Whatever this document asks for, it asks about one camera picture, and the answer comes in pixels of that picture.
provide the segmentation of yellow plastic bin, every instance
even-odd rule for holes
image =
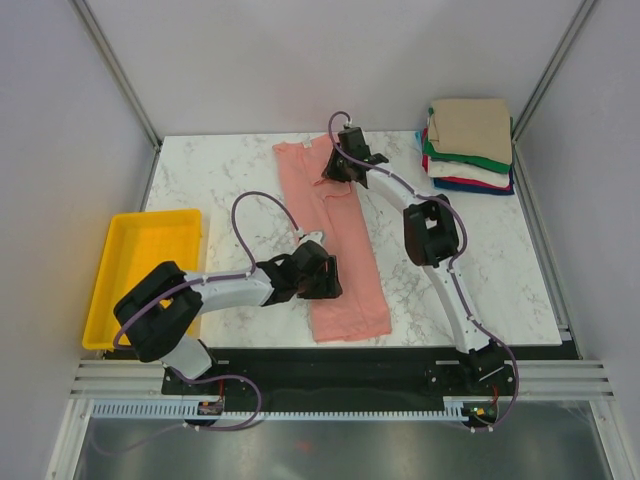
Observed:
[[[159,263],[173,260],[183,270],[197,270],[200,224],[200,211],[195,209],[123,213],[111,219],[82,337],[84,348],[113,350],[120,328],[113,308]],[[197,335],[196,330],[192,325],[188,333]],[[121,342],[129,345],[126,336]]]

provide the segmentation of white wall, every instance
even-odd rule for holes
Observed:
[[[579,0],[89,0],[161,135],[416,129],[429,100],[517,116]]]
[[[573,326],[640,453],[640,3],[601,2],[522,141]]]
[[[152,151],[66,0],[0,14],[0,468],[43,478],[109,218]]]

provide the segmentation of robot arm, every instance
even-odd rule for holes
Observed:
[[[114,314],[124,329],[155,298],[184,286],[139,316],[126,334],[140,361],[161,360],[196,379],[212,366],[204,344],[186,335],[197,316],[229,307],[274,305],[294,295],[312,299],[342,294],[336,258],[322,247],[322,239],[322,232],[311,232],[292,254],[257,262],[253,271],[203,275],[163,262],[116,304]]]
[[[473,323],[480,321],[480,317],[462,274],[450,261],[458,253],[459,239],[453,214],[443,205],[449,204],[449,199],[445,195],[417,191],[396,175],[386,157],[371,154],[360,128],[345,126],[338,139],[339,148],[334,148],[324,177],[341,182],[356,181],[381,195],[402,214],[405,249],[438,293],[461,363],[477,381],[502,369],[504,362],[496,353],[495,342]],[[435,225],[429,227],[427,220]]]

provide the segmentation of tabletop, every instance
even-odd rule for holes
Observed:
[[[166,137],[147,210],[199,209],[205,232],[202,266],[207,272],[246,268],[248,260],[231,229],[234,199],[247,190],[282,199],[273,145],[305,142],[319,135]],[[422,170],[414,132],[367,132],[366,136],[372,152],[384,154],[417,188],[446,193],[461,215],[469,247],[458,265],[484,325],[512,345],[560,344],[517,195],[438,191]],[[434,287],[405,252],[402,215],[375,193],[357,188],[391,311],[392,333],[358,342],[317,344],[309,328],[308,301],[294,298],[269,307],[237,307],[203,315],[200,338],[209,347],[453,345]],[[268,200],[243,200],[238,225],[258,260],[295,248],[286,216]]]

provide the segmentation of stack of folded clothes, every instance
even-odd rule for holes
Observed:
[[[503,99],[436,100],[422,165],[436,188],[513,195],[511,118]]]

